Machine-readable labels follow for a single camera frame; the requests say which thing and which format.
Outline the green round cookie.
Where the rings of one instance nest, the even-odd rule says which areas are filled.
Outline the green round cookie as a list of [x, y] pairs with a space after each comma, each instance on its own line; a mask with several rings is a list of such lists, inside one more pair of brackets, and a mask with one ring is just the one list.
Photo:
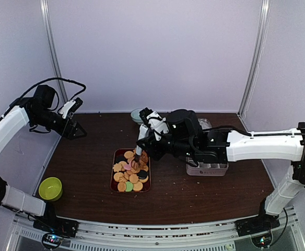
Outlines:
[[131, 191], [133, 190], [133, 188], [134, 188], [133, 183], [131, 183], [130, 181], [127, 181], [125, 184], [126, 184], [126, 189], [125, 189], [125, 191], [126, 191], [126, 192], [131, 192]]

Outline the pink round cookie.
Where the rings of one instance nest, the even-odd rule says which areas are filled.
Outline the pink round cookie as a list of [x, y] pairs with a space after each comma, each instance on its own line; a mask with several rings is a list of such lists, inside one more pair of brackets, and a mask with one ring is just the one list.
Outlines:
[[132, 168], [130, 164], [125, 164], [123, 167], [125, 170], [131, 170]]

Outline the aluminium front rail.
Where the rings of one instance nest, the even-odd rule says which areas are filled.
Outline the aluminium front rail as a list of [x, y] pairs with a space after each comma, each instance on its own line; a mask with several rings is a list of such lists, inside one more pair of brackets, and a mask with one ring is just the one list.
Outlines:
[[55, 250], [305, 250], [305, 241], [293, 207], [279, 216], [280, 226], [240, 236], [235, 220], [178, 225], [125, 225], [79, 221], [76, 236], [65, 238]]

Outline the white divided cookie tin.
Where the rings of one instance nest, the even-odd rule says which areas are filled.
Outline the white divided cookie tin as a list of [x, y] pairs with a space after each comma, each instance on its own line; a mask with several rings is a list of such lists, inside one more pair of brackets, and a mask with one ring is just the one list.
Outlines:
[[222, 177], [226, 174], [229, 164], [207, 164], [199, 162], [198, 166], [186, 164], [186, 173], [190, 176]]

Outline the round tan biscuit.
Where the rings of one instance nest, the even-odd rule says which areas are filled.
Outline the round tan biscuit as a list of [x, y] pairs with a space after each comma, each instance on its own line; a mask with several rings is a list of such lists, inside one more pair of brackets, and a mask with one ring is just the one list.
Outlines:
[[143, 183], [140, 181], [138, 181], [133, 185], [133, 190], [136, 192], [141, 191], [142, 189], [143, 189]]

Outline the black sandwich cookie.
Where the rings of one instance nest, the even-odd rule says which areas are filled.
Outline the black sandwich cookie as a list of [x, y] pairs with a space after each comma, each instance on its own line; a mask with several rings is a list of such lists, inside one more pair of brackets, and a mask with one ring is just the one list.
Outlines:
[[124, 161], [124, 162], [127, 162], [127, 159], [123, 156], [123, 155], [118, 155], [116, 158], [115, 158], [115, 163], [119, 163], [121, 161]]
[[147, 171], [141, 170], [139, 173], [137, 173], [137, 177], [140, 182], [145, 183], [149, 178], [149, 174]]

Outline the metal food tongs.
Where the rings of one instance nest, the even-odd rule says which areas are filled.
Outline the metal food tongs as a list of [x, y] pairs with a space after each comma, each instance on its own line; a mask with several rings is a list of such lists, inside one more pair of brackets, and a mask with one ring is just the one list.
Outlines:
[[136, 148], [135, 148], [135, 157], [134, 157], [135, 163], [139, 164], [139, 160], [140, 160], [140, 157], [143, 152], [142, 145], [144, 144], [144, 139], [148, 137], [148, 134], [149, 134], [148, 131], [149, 131], [149, 128], [146, 125], [144, 125], [144, 124], [140, 125], [139, 135], [138, 135], [138, 139], [136, 142]]

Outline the red cookie tray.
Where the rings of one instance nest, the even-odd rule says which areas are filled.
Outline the red cookie tray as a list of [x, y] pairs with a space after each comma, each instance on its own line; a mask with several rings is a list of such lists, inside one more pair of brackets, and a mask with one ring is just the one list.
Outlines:
[[[115, 158], [118, 155], [123, 155], [127, 162], [121, 161], [119, 163], [115, 163]], [[114, 153], [113, 162], [112, 162], [112, 169], [111, 169], [111, 179], [110, 179], [110, 188], [114, 192], [126, 192], [126, 182], [130, 181], [131, 183], [135, 184], [139, 181], [137, 177], [137, 173], [139, 173], [141, 170], [147, 171], [149, 174], [148, 180], [143, 183], [143, 189], [141, 191], [134, 191], [128, 193], [142, 193], [147, 192], [151, 188], [151, 171], [150, 171], [150, 158], [148, 157], [146, 152], [142, 152], [142, 155], [139, 160], [139, 166], [140, 170], [135, 171], [133, 169], [131, 170], [125, 170], [124, 165], [130, 164], [131, 161], [134, 160], [135, 157], [135, 149], [118, 149]]]

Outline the right aluminium frame post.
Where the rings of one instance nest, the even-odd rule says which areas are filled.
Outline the right aluminium frame post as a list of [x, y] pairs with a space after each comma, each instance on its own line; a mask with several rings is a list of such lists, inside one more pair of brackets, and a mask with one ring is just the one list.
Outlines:
[[253, 92], [255, 89], [255, 84], [257, 80], [257, 76], [259, 73], [259, 64], [262, 52], [264, 50], [264, 44], [267, 34], [267, 26], [269, 20], [269, 12], [271, 8], [271, 2], [269, 0], [262, 0], [261, 5], [261, 13], [259, 19], [259, 25], [257, 29], [255, 47], [253, 51], [252, 61], [250, 65], [250, 70], [245, 86], [245, 90], [243, 93], [243, 97], [241, 100], [240, 108], [238, 111], [238, 115], [241, 119], [246, 118], [247, 111], [250, 107], [251, 98], [253, 96]]

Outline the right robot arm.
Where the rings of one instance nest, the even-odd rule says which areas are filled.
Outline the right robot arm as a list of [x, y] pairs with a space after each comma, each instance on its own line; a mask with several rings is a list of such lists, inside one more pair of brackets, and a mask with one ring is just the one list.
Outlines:
[[245, 132], [231, 125], [203, 129], [196, 113], [186, 109], [175, 110], [163, 118], [145, 108], [139, 116], [143, 123], [136, 142], [136, 160], [146, 152], [156, 161], [165, 154], [189, 158], [188, 165], [192, 167], [249, 159], [290, 161], [285, 178], [262, 201], [259, 215], [253, 219], [258, 231], [271, 225], [273, 217], [305, 188], [305, 122], [283, 131]]

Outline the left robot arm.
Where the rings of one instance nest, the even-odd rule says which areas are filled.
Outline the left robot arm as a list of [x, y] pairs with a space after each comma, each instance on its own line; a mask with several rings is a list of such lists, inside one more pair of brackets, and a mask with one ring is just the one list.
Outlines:
[[60, 101], [55, 88], [43, 83], [15, 99], [0, 116], [0, 207], [40, 216], [49, 232], [61, 224], [46, 212], [46, 202], [33, 196], [38, 175], [58, 136], [68, 140], [87, 136], [74, 118], [83, 100], [75, 94], [63, 104]]

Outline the pale blue ceramic bowl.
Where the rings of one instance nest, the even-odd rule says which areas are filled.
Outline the pale blue ceramic bowl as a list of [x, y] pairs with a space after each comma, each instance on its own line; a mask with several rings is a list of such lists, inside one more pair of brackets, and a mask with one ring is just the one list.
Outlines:
[[143, 121], [140, 117], [141, 111], [142, 111], [142, 108], [137, 108], [131, 112], [131, 118], [137, 124], [143, 124]]

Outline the left aluminium frame post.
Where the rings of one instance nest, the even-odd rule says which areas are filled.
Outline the left aluminium frame post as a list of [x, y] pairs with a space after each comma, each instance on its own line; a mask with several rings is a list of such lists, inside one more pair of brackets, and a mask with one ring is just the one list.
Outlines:
[[[51, 24], [51, 18], [49, 13], [49, 5], [47, 0], [40, 0], [40, 6], [41, 6], [41, 15], [45, 27], [45, 32], [48, 40], [48, 47], [51, 57], [51, 62], [53, 66], [53, 71], [55, 77], [62, 77], [61, 69], [57, 57], [57, 52], [55, 48], [55, 41], [54, 41], [54, 35], [52, 30], [52, 24]], [[66, 104], [68, 102], [68, 96], [67, 92], [64, 86], [64, 82], [62, 80], [57, 80], [57, 85], [59, 89], [59, 96], [61, 98], [62, 105]]]

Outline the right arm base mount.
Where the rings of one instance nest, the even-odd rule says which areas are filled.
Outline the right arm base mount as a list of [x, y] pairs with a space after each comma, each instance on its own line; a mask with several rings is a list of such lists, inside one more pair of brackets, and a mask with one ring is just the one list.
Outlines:
[[269, 231], [280, 226], [278, 216], [268, 214], [235, 221], [238, 236], [253, 235], [260, 232]]

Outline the green plastic bowl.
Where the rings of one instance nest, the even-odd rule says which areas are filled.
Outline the green plastic bowl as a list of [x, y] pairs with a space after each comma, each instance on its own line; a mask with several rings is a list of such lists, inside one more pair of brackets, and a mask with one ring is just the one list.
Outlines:
[[46, 178], [40, 184], [38, 193], [45, 201], [57, 201], [63, 193], [62, 182], [57, 177]]

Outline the aluminium frame post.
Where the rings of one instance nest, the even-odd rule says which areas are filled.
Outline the aluminium frame post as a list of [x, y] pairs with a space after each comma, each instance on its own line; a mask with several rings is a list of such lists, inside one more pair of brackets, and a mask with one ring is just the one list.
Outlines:
[[259, 19], [259, 25], [257, 29], [255, 47], [253, 51], [252, 61], [250, 65], [250, 70], [245, 86], [245, 90], [243, 93], [243, 97], [241, 100], [240, 108], [238, 111], [238, 115], [241, 119], [246, 118], [247, 111], [250, 107], [251, 98], [253, 96], [253, 92], [255, 89], [255, 84], [257, 80], [257, 76], [259, 73], [259, 64], [262, 52], [264, 50], [264, 44], [267, 34], [267, 26], [269, 20], [269, 12], [271, 8], [271, 2], [269, 0], [262, 0], [261, 5], [261, 13]]
[[[47, 0], [40, 0], [40, 6], [41, 6], [41, 15], [45, 27], [45, 32], [48, 40], [48, 47], [51, 57], [51, 62], [53, 66], [53, 71], [55, 77], [62, 77], [61, 69], [57, 57], [57, 52], [55, 48], [55, 41], [54, 41], [54, 35], [52, 30], [52, 24], [51, 24], [51, 18], [49, 13], [49, 5]], [[62, 80], [57, 80], [57, 85], [59, 89], [59, 96], [61, 98], [62, 105], [66, 104], [68, 102], [68, 96], [67, 92], [64, 86], [64, 82]]]

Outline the swirl butter cookie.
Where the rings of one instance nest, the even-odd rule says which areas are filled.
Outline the swirl butter cookie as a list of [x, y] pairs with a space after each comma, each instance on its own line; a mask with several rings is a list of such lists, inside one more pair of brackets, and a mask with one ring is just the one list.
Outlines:
[[135, 171], [140, 170], [139, 163], [136, 162], [135, 160], [131, 161], [130, 166], [131, 166], [131, 169], [133, 169], [133, 170], [135, 170]]

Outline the black sandwich cookie upper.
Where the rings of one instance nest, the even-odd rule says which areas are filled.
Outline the black sandwich cookie upper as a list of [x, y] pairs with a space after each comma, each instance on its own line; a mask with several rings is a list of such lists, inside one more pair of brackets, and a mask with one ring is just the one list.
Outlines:
[[127, 162], [127, 159], [123, 156], [123, 155], [118, 155], [116, 158], [115, 158], [115, 163], [119, 163], [121, 161], [124, 161], [124, 162]]

